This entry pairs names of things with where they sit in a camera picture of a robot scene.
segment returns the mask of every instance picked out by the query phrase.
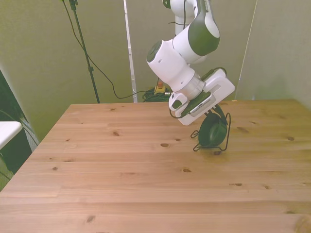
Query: black cable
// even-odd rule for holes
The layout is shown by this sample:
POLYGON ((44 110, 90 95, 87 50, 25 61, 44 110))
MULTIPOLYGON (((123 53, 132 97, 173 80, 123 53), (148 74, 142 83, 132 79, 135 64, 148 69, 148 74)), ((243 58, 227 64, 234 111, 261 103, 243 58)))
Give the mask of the black cable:
MULTIPOLYGON (((71 25, 71 28, 72 28, 72 32, 73 32, 73 34, 74 34, 74 37, 75 37, 76 40, 78 41, 80 47, 84 50, 84 48, 83 48, 81 42, 79 41, 79 39, 78 39, 78 37, 77 37, 77 35, 76 35, 75 31, 74 31, 73 23, 72 23, 72 20, 71 20, 69 11, 68 11, 68 9, 67 9, 67 6, 66 6, 66 4, 65 4, 65 1, 62 0, 62 2, 63 2, 64 7, 65 7, 65 9, 66 9, 66 12, 67 12, 67 15, 68 15, 68 18, 69 18, 69 21, 70 21, 70 25, 71 25)), ((131 96, 136 95, 137 93, 140 93, 140 92, 147 92, 147 91, 138 91, 138 92, 133 93, 133 94, 131 94, 131 95, 129 95, 129 96, 126 96, 126 97, 119 97, 119 96, 117 95, 116 91, 115 91, 115 86, 114 86, 114 84, 112 83, 112 81, 111 81, 111 80, 108 78, 108 76, 93 62, 93 60, 90 58, 89 54, 87 54, 87 56, 88 56, 89 60, 91 61, 91 63, 92 63, 92 64, 107 78, 107 80, 110 82, 110 84, 111 84, 111 86, 112 86, 113 93, 114 93, 114 95, 115 95, 118 99, 120 99, 120 100, 121 100, 121 99, 126 99, 126 98, 129 98, 129 97, 131 97, 131 96)))
POLYGON ((173 118, 175 118, 175 119, 183 118, 183 116, 180 116, 180 117, 173 116, 171 109, 170 109, 170 115, 171 115, 171 117, 173 117, 173 118))
POLYGON ((186 27, 186 0, 184 1, 184 29, 186 27))
POLYGON ((180 25, 180 26, 183 26, 183 24, 176 23, 175 21, 174 21, 174 22, 169 22, 168 24, 172 24, 172 23, 177 24, 177 25, 180 25))
POLYGON ((213 69, 213 71, 215 71, 215 70, 217 70, 217 69, 223 69, 224 72, 225 72, 225 75, 227 76, 227 71, 226 71, 225 68, 223 68, 223 67, 216 67, 216 68, 213 69))
POLYGON ((160 78, 157 79, 156 86, 155 86, 155 91, 154 91, 154 95, 156 94, 156 88, 157 88, 157 85, 159 84, 159 80, 160 80, 160 78))
POLYGON ((1 172, 0 171, 0 174, 2 175, 2 176, 4 176, 5 178, 7 178, 9 181, 11 180, 9 177, 7 177, 3 172, 1 172))

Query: wooden table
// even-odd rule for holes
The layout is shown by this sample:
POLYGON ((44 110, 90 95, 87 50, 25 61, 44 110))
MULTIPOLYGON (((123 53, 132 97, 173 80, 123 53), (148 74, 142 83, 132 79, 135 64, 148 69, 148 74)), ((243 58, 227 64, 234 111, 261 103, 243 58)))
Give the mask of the wooden table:
POLYGON ((0 193, 1 233, 292 233, 311 213, 311 113, 225 101, 229 148, 167 103, 72 105, 0 193))

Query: wall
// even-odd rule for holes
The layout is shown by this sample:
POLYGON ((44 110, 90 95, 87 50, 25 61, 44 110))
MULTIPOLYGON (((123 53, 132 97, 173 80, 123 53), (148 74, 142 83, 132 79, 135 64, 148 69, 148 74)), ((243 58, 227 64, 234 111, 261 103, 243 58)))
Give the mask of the wall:
MULTIPOLYGON (((96 102, 84 52, 60 0, 2 0, 0 12, 0 69, 42 139, 70 104, 96 102)), ((89 55, 120 96, 130 95, 123 0, 79 0, 77 13, 89 55)), ((94 75, 101 102, 133 101, 118 100, 104 76, 94 75)))
POLYGON ((311 108, 311 2, 258 0, 238 99, 297 99, 311 108))
MULTIPOLYGON (((212 0, 211 4, 221 41, 205 62, 193 67, 200 75, 215 67, 225 67, 237 86, 256 0, 212 0)), ((174 37, 175 25, 168 23, 175 16, 161 0, 127 0, 127 7, 137 90, 145 90, 157 81, 146 63, 147 53, 156 41, 174 37)))

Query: wood knot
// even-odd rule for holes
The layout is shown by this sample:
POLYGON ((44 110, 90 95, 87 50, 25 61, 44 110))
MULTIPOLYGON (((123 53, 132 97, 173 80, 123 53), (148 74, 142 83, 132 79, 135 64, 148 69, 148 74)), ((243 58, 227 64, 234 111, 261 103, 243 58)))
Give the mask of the wood knot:
POLYGON ((240 130, 242 133, 249 133, 249 131, 243 127, 238 127, 238 130, 240 130))
POLYGON ((282 116, 282 115, 278 115, 278 118, 280 118, 280 119, 286 119, 286 117, 285 117, 285 116, 282 116))
POLYGON ((189 168, 184 168, 183 172, 192 172, 189 168))
POLYGON ((230 185, 230 186, 242 186, 241 183, 230 183, 229 185, 230 185))
POLYGON ((94 221, 95 217, 96 217, 95 215, 90 215, 90 216, 87 218, 86 222, 87 222, 87 223, 90 223, 90 222, 94 221))

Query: white surface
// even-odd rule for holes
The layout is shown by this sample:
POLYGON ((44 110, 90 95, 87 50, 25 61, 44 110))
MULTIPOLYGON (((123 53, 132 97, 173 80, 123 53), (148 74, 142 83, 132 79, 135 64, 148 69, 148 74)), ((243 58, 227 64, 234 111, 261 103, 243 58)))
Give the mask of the white surface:
POLYGON ((174 50, 172 40, 162 41, 154 60, 148 62, 148 65, 163 82, 171 87, 173 92, 183 89, 195 74, 182 56, 174 50))
POLYGON ((22 129, 17 121, 0 121, 0 149, 2 149, 22 129))

